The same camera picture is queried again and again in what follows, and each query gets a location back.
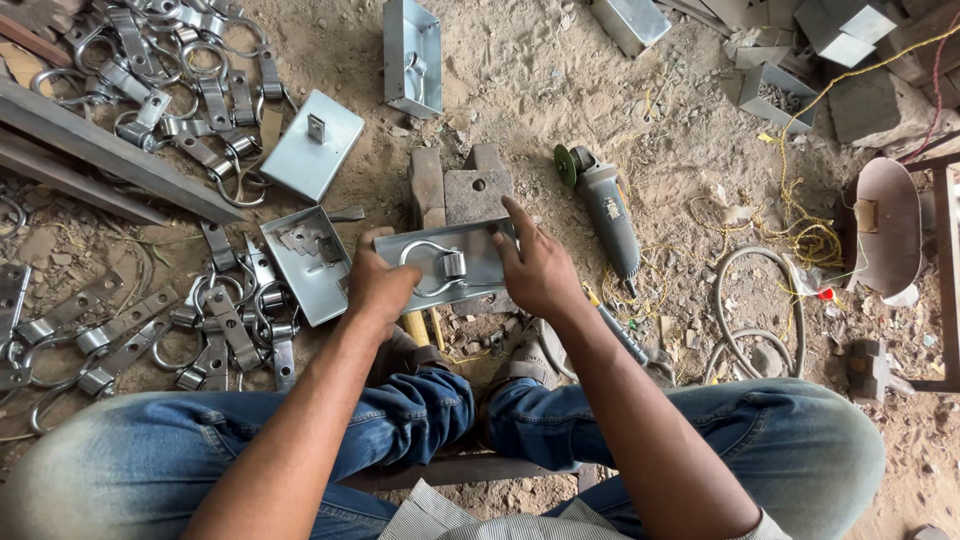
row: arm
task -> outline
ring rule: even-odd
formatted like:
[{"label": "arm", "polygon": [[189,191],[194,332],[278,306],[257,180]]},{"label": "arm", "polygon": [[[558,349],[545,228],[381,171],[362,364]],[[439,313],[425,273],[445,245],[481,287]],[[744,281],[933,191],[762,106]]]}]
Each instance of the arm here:
[{"label": "arm", "polygon": [[503,203],[520,242],[493,238],[507,290],[557,331],[650,536],[721,540],[754,529],[759,508],[604,324],[564,246],[513,199]]},{"label": "arm", "polygon": [[392,233],[375,229],[357,240],[347,313],[274,416],[213,486],[182,538],[310,535],[376,349],[390,337],[421,278],[419,268],[390,269],[373,251],[374,238]]}]

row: gray hose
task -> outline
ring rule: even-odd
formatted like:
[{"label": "gray hose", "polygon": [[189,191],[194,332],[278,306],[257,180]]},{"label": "gray hose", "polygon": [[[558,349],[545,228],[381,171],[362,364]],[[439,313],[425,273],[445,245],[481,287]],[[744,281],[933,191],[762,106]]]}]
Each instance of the gray hose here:
[{"label": "gray hose", "polygon": [[793,317],[797,320],[796,361],[791,361],[790,353],[786,350],[786,346],[772,333],[758,329],[743,329],[736,332],[731,332],[730,326],[727,325],[727,318],[724,315],[723,303],[721,302],[720,298],[720,293],[723,290],[724,274],[727,273],[727,268],[729,268],[735,260],[744,255],[752,253],[763,255],[775,262],[780,268],[781,272],[783,272],[783,275],[786,277],[787,283],[791,284],[793,282],[791,279],[790,267],[787,266],[783,258],[766,248],[757,246],[741,248],[729,254],[723,259],[723,261],[720,262],[720,265],[717,267],[717,280],[713,284],[713,309],[716,311],[717,325],[720,326],[720,332],[723,334],[724,341],[718,343],[716,347],[713,348],[712,353],[710,353],[710,358],[707,362],[707,368],[704,370],[704,384],[709,383],[710,372],[713,371],[713,365],[716,363],[720,353],[728,346],[730,346],[733,355],[736,356],[736,360],[737,363],[739,363],[740,368],[749,377],[757,379],[760,378],[760,373],[754,369],[754,366],[751,365],[750,360],[744,356],[743,351],[741,351],[736,345],[736,338],[745,337],[748,335],[758,335],[772,341],[777,347],[777,351],[780,353],[783,361],[786,363],[787,370],[790,372],[790,377],[795,377],[797,379],[802,379],[804,377],[804,359],[806,358],[806,326],[804,324],[803,302],[798,301],[793,304]]}]

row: angle grinder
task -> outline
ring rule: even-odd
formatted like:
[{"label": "angle grinder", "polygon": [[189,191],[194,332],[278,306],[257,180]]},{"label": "angle grinder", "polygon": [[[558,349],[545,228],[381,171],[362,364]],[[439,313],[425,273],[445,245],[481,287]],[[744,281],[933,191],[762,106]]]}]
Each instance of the angle grinder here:
[{"label": "angle grinder", "polygon": [[586,146],[567,150],[562,144],[554,149],[553,162],[561,181],[572,187],[587,205],[613,272],[636,298],[634,277],[640,269],[640,249],[624,204],[623,190],[617,182],[616,166],[604,163]]}]

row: hammer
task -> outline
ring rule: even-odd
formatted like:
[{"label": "hammer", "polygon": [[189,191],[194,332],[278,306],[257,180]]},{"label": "hammer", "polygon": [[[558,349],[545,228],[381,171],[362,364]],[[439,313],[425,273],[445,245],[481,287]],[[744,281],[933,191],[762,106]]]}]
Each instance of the hammer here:
[{"label": "hammer", "polygon": [[915,393],[913,385],[890,373],[887,348],[873,339],[855,339],[845,357],[850,397],[858,405],[883,405],[885,390],[904,396]]}]

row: jeans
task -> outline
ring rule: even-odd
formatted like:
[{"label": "jeans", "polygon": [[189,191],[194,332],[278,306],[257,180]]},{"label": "jeans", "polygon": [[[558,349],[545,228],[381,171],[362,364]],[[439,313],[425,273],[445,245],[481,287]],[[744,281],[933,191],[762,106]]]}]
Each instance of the jeans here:
[{"label": "jeans", "polygon": [[[796,540],[840,538],[879,487],[879,433],[825,388],[749,380],[667,395]],[[11,539],[177,538],[283,398],[167,392],[93,405],[19,460],[0,496],[0,529]],[[330,481],[374,464],[427,463],[467,432],[473,416],[462,378],[436,368],[393,375],[364,389]],[[505,455],[548,469],[578,462],[615,467],[580,386],[549,391],[533,380],[511,381],[489,403],[488,422],[491,442]],[[579,497],[624,534],[645,537],[619,477]],[[392,503],[330,483],[311,538],[374,539],[395,511]]]}]

